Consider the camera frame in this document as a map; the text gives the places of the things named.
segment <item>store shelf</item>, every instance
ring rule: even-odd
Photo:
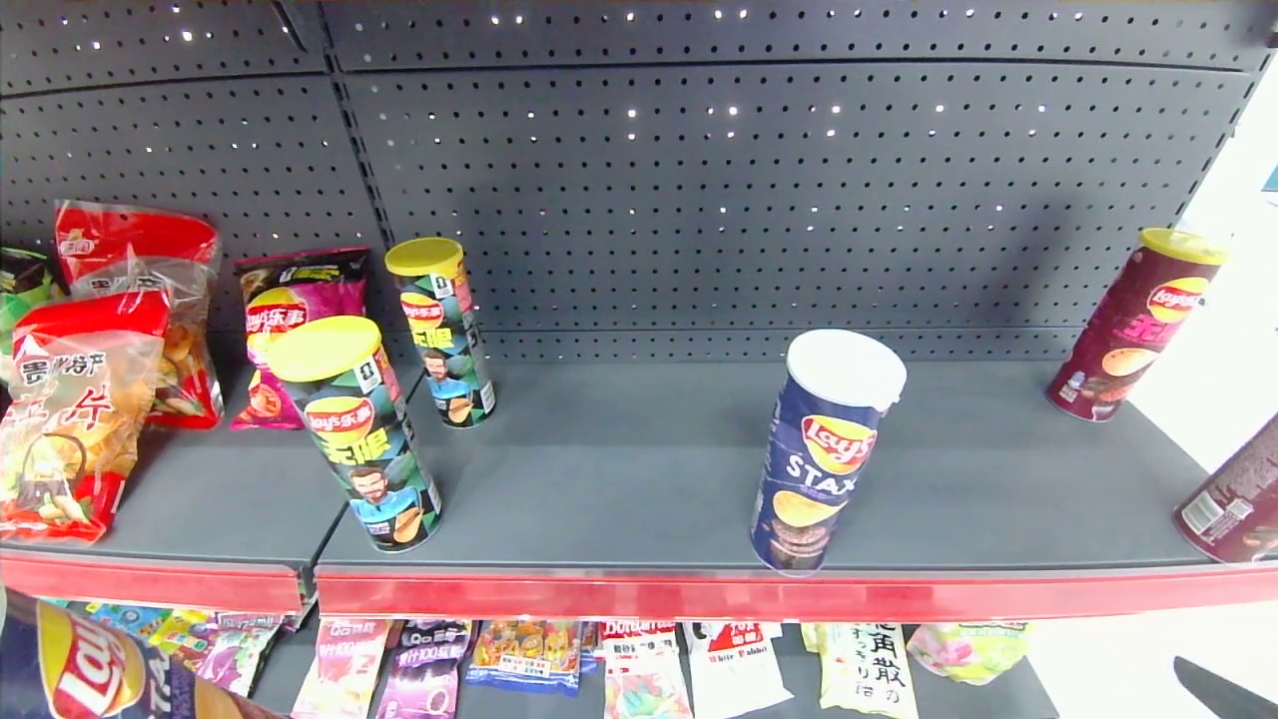
[[[253,692],[253,700],[267,709],[288,713],[302,688],[302,679],[314,656],[314,630],[284,639],[267,658],[266,669]],[[750,719],[854,719],[868,716],[840,709],[822,710],[817,705],[820,691],[820,665],[815,654],[803,650],[797,626],[786,626],[786,636],[773,642],[786,688],[795,699],[763,711],[750,713]],[[685,679],[688,662],[684,660]],[[1056,708],[1029,660],[984,687],[970,687],[928,673],[910,662],[919,719],[1054,719]],[[576,697],[562,695],[530,695],[491,687],[463,686],[458,695],[458,719],[486,716],[561,716],[594,719],[603,716],[603,674],[581,676]]]
[[[326,614],[930,622],[1278,595],[1278,563],[1217,566],[1177,534],[1204,471],[1140,412],[1093,425],[1043,398],[1054,363],[911,364],[809,580],[748,541],[781,363],[497,370],[479,428],[413,397],[441,531],[381,554],[344,517]]]
[[[95,545],[0,543],[13,589],[65,599],[294,613],[344,504],[302,433],[227,429],[248,373],[221,374],[227,420],[143,437],[115,525]]]

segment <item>black object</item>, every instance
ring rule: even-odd
[[[1220,719],[1278,719],[1278,704],[1208,672],[1183,656],[1172,662],[1176,678]]]

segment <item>yellow plastic lid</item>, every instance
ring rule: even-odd
[[[1223,264],[1229,257],[1224,246],[1205,236],[1167,227],[1140,230],[1140,243],[1159,254],[1196,264]]]
[[[382,332],[368,317],[325,317],[276,337],[266,367],[286,383],[316,383],[359,367],[381,345]]]
[[[446,236],[419,236],[386,252],[386,268],[404,277],[445,273],[460,261],[461,245]]]

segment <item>dark red chip can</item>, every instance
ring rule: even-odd
[[[1048,386],[1048,400],[1080,420],[1112,419],[1197,307],[1224,258],[1220,245],[1196,234],[1141,230],[1140,246],[1091,313]]]
[[[1219,562],[1278,553],[1278,415],[1177,507],[1172,521]]]

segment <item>white plastic lid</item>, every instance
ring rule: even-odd
[[[812,329],[794,337],[786,370],[826,402],[879,412],[901,400],[905,388],[905,363],[896,351],[851,329]]]

